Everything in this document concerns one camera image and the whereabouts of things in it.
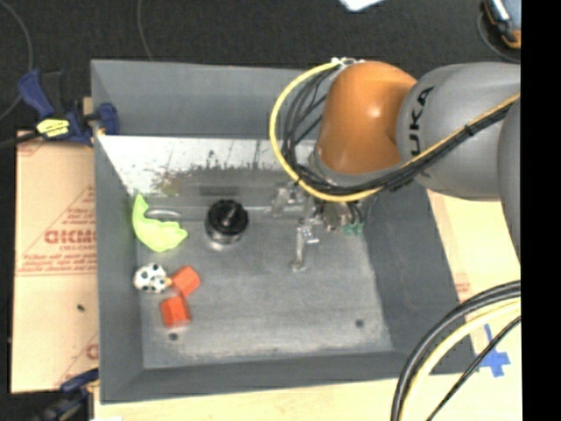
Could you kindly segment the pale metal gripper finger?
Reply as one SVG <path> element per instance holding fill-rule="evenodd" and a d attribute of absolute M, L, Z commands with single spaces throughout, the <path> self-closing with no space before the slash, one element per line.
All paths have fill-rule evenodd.
<path fill-rule="evenodd" d="M 319 238 L 311 227 L 298 225 L 295 228 L 295 257 L 289 265 L 293 273 L 301 272 L 306 268 L 306 251 L 309 246 L 315 246 L 318 243 Z"/>
<path fill-rule="evenodd" d="M 302 206 L 305 199 L 303 191 L 294 184 L 279 184 L 275 187 L 271 213 L 280 217 L 286 210 Z"/>

